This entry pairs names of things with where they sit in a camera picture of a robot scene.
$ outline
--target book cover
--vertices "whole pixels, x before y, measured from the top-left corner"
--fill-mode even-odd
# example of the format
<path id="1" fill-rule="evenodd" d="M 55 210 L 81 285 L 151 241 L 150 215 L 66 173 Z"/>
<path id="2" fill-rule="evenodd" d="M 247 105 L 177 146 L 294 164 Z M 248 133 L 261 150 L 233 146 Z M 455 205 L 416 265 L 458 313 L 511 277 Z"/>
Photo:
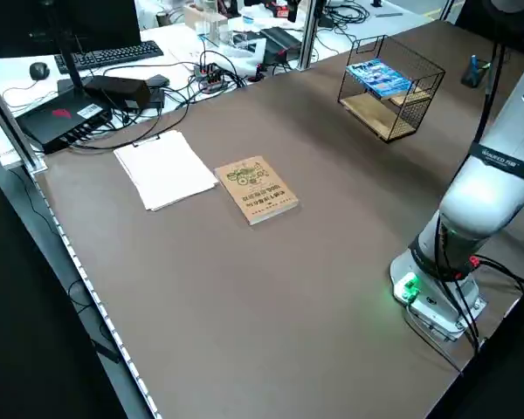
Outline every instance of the book cover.
<path id="1" fill-rule="evenodd" d="M 216 175 L 250 225 L 299 204 L 297 196 L 260 156 L 216 168 Z"/>
<path id="2" fill-rule="evenodd" d="M 411 87 L 409 80 L 385 65 L 379 58 L 348 65 L 347 70 L 382 100 L 406 94 Z"/>

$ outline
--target brown table surface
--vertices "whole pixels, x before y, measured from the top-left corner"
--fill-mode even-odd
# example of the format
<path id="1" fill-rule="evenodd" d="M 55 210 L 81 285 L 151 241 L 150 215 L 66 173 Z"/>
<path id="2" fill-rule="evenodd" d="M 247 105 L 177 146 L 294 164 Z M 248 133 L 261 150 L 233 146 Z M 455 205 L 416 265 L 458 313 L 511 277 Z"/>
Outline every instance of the brown table surface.
<path id="1" fill-rule="evenodd" d="M 254 228 L 221 186 L 152 213 L 112 153 L 48 158 L 38 182 L 164 417 L 413 418 L 451 383 L 388 268 L 465 155 L 483 91 L 459 78 L 491 44 L 439 22 L 398 38 L 447 74 L 419 131 L 390 145 L 336 102 L 345 54 L 190 109 L 178 129 L 208 167 L 263 155 L 299 197 Z M 523 69 L 513 54 L 495 113 Z M 524 275 L 524 210 L 484 252 Z M 489 335 L 517 294 L 478 277 Z M 472 353 L 448 348 L 461 364 Z"/>

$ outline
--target wire basket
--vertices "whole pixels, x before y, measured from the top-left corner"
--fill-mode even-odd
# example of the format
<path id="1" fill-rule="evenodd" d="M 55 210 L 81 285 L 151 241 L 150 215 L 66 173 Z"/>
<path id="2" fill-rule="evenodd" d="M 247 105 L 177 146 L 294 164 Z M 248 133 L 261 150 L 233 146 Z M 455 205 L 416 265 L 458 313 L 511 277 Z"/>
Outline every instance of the wire basket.
<path id="1" fill-rule="evenodd" d="M 445 70 L 386 35 L 356 40 L 346 67 L 373 58 L 379 58 L 401 73 L 410 82 L 410 88 L 400 95 L 381 98 L 346 70 L 338 102 L 383 141 L 414 134 L 445 76 Z"/>

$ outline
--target green light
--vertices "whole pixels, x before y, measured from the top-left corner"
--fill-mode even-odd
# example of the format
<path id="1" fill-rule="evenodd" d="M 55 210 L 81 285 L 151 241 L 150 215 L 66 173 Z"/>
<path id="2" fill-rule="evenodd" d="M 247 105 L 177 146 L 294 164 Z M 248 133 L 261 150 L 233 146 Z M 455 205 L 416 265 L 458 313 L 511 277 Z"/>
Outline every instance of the green light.
<path id="1" fill-rule="evenodd" d="M 402 294 L 402 299 L 412 303 L 419 295 L 419 278 L 413 272 L 407 273 L 397 284 Z"/>

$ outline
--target paper stack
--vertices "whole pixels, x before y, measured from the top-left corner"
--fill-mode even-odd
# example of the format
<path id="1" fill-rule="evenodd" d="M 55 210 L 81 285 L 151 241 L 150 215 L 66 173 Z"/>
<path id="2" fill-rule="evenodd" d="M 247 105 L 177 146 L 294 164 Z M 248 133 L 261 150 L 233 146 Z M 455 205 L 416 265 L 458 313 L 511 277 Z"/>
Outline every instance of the paper stack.
<path id="1" fill-rule="evenodd" d="M 178 131 L 114 150 L 146 210 L 158 210 L 217 184 Z"/>

